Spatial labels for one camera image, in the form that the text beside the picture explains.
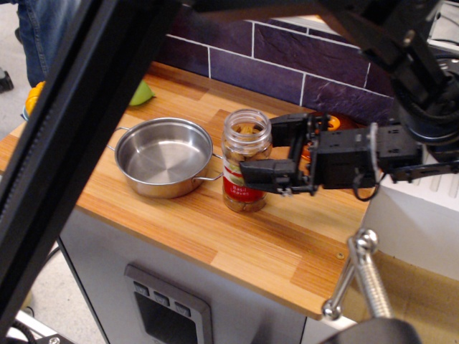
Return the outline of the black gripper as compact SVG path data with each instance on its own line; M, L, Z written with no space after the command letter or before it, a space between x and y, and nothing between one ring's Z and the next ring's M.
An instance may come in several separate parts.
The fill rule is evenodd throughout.
M422 162L422 146L401 125L328 131L325 113L294 113L270 119L274 147L290 147L288 159L240 163L245 185L281 194L314 195L319 188L348 189L358 196L363 188L378 189L385 176ZM311 162L301 154L307 143Z

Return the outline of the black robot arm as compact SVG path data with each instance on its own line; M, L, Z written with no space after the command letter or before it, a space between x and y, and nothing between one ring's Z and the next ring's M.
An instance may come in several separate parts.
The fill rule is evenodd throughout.
M398 181L458 172L458 80L424 28L439 1L192 1L213 18L317 14L386 70L407 132L435 165L390 168ZM14 321L180 1L85 1L1 180L1 328Z

